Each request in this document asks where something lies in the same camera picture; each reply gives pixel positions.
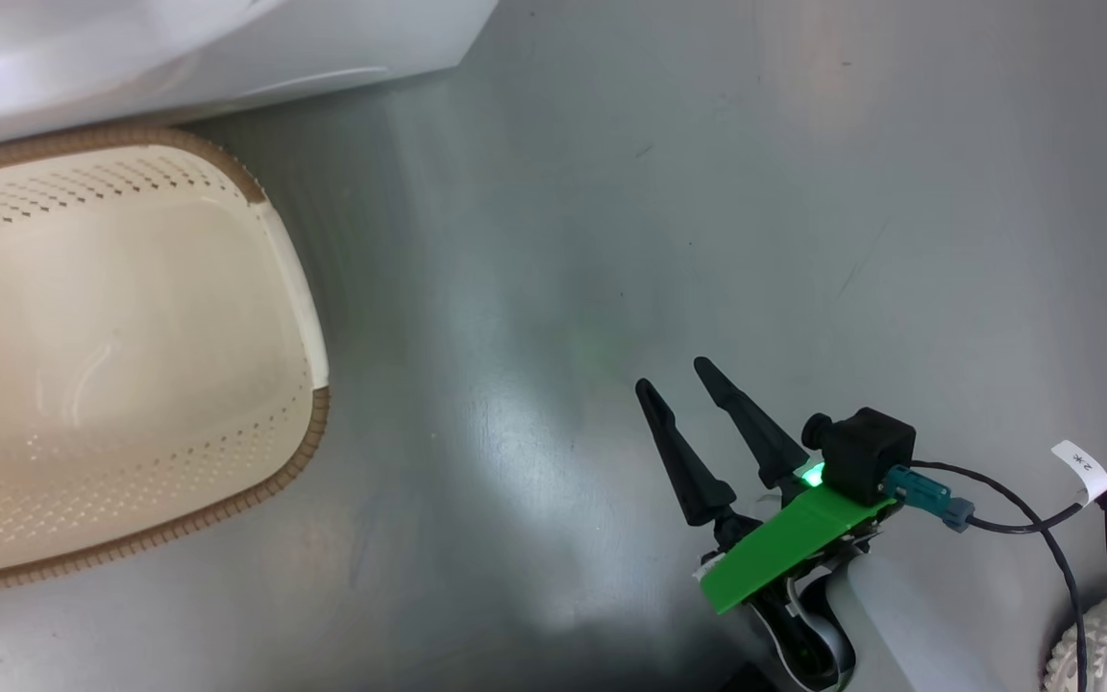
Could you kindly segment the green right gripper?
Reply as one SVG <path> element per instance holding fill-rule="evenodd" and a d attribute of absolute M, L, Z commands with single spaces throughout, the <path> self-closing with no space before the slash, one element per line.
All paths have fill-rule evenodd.
<path fill-rule="evenodd" d="M 730 416 L 746 442 L 764 485 L 782 489 L 800 483 L 799 471 L 809 459 L 807 451 L 710 358 L 694 358 L 693 364 L 713 404 Z M 638 380 L 634 394 L 687 525 L 701 527 L 732 512 L 732 486 L 713 476 L 682 436 L 674 412 L 654 385 Z M 726 613 L 893 505 L 893 499 L 880 496 L 873 507 L 865 507 L 824 483 L 809 487 L 772 520 L 713 557 L 701 569 L 701 592 L 713 612 Z"/>

